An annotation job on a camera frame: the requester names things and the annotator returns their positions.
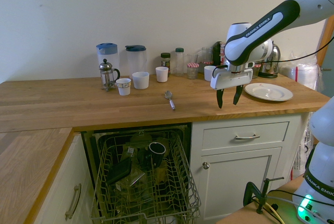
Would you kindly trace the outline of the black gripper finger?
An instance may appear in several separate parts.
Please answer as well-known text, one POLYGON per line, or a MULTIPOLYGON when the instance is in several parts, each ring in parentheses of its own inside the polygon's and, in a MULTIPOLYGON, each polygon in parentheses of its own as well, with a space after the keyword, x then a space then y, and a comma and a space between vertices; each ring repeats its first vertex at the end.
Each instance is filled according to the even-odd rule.
POLYGON ((242 94, 242 91, 243 91, 243 85, 236 86, 236 91, 235 91, 235 95, 234 95, 234 98, 233 98, 233 104, 234 105, 237 105, 237 103, 240 99, 240 96, 242 94))
POLYGON ((224 90, 223 89, 219 89, 217 90, 216 92, 216 98, 217 98, 217 104, 218 104, 218 107, 221 109, 222 106, 223 106, 223 93, 224 93, 224 90))

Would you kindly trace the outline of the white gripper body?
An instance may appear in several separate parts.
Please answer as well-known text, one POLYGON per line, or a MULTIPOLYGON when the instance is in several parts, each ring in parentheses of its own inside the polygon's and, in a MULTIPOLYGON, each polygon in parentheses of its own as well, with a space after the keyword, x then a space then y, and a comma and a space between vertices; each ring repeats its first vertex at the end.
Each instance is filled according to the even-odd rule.
POLYGON ((231 71, 222 68, 216 69, 212 73, 210 86, 214 90, 221 90, 236 86, 249 84, 253 77, 253 70, 246 69, 240 73, 232 73, 231 71))

